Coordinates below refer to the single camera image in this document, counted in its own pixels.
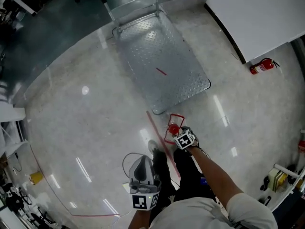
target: fire extinguisher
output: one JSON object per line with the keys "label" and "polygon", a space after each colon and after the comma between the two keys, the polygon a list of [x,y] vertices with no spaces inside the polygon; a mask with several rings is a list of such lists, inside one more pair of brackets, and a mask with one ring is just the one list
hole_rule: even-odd
{"label": "fire extinguisher", "polygon": [[250,67],[250,72],[252,74],[257,74],[266,70],[270,70],[273,67],[280,67],[280,65],[270,58],[264,58],[259,63],[252,65]]}

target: metal platform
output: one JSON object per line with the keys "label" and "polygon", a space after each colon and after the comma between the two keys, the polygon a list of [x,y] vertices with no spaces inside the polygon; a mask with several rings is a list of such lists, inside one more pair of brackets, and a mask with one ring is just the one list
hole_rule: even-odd
{"label": "metal platform", "polygon": [[210,87],[192,49],[162,11],[126,24],[114,35],[155,114]]}

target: black pants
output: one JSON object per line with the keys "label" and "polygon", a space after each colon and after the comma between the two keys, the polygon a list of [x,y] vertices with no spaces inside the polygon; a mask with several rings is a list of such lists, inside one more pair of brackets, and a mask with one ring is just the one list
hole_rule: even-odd
{"label": "black pants", "polygon": [[177,191],[171,182],[166,154],[160,151],[155,151],[153,154],[153,168],[155,173],[160,176],[162,185],[157,205],[152,209],[149,224],[165,207],[171,204],[170,198],[173,199],[173,196],[174,202],[193,197],[211,198],[216,202],[210,186],[201,184],[201,178],[204,175],[199,172],[193,159],[180,149],[174,152],[173,159],[181,176],[180,188]]}

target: red line on floor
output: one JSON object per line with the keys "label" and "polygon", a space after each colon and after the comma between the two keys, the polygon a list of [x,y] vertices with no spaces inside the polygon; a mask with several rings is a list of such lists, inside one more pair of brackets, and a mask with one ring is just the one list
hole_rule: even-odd
{"label": "red line on floor", "polygon": [[159,138],[159,140],[160,140],[160,142],[161,142],[161,144],[162,144],[162,146],[163,146],[163,148],[164,148],[164,150],[165,150],[166,155],[167,155],[168,158],[170,159],[170,161],[171,161],[171,163],[172,163],[172,165],[173,165],[173,167],[174,167],[174,169],[175,169],[175,171],[176,171],[178,177],[180,178],[180,173],[179,173],[179,171],[178,171],[178,169],[177,169],[176,163],[174,162],[173,157],[172,157],[170,151],[168,150],[168,148],[167,148],[167,146],[166,146],[166,144],[165,144],[163,138],[160,136],[159,131],[158,131],[158,129],[157,129],[157,126],[156,126],[156,124],[154,123],[151,114],[150,114],[148,111],[146,111],[146,113],[147,113],[148,119],[150,120],[150,122],[151,122],[151,124],[152,124],[152,126],[153,126],[153,128],[154,128],[155,133],[157,134],[157,136],[158,136],[158,138]]}
{"label": "red line on floor", "polygon": [[56,195],[55,191],[53,190],[53,188],[52,188],[51,185],[49,184],[49,182],[48,182],[48,180],[47,180],[45,174],[43,173],[42,168],[41,168],[41,166],[40,166],[40,164],[39,164],[39,162],[38,162],[38,160],[37,160],[37,158],[36,158],[36,156],[35,156],[35,154],[34,154],[34,151],[33,151],[32,146],[31,146],[30,143],[29,143],[29,145],[30,145],[30,149],[31,149],[31,151],[32,151],[32,153],[33,153],[34,159],[36,160],[36,163],[37,163],[37,165],[38,165],[38,168],[39,168],[39,170],[41,171],[41,173],[42,173],[44,179],[45,179],[46,182],[48,183],[48,185],[49,185],[49,187],[51,188],[52,192],[54,193],[55,197],[58,199],[58,201],[61,203],[61,205],[68,211],[68,213],[69,213],[70,215],[76,216],[76,217],[105,217],[105,216],[119,216],[119,215],[120,215],[120,214],[112,214],[112,215],[73,215],[73,214],[68,210],[68,208],[63,204],[63,202],[59,199],[59,197]]}
{"label": "red line on floor", "polygon": [[164,71],[160,70],[159,68],[156,68],[158,71],[160,71],[163,75],[167,75]]}

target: forearm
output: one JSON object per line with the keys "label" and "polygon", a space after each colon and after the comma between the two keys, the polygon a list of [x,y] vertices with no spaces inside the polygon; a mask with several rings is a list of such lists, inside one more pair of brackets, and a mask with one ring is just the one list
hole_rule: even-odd
{"label": "forearm", "polygon": [[228,201],[235,194],[242,193],[242,190],[232,181],[229,175],[221,169],[214,161],[196,147],[188,148],[196,159],[207,183],[214,194],[226,208]]}
{"label": "forearm", "polygon": [[149,218],[151,216],[151,211],[137,210],[132,218],[132,221],[128,229],[140,229],[149,227]]}

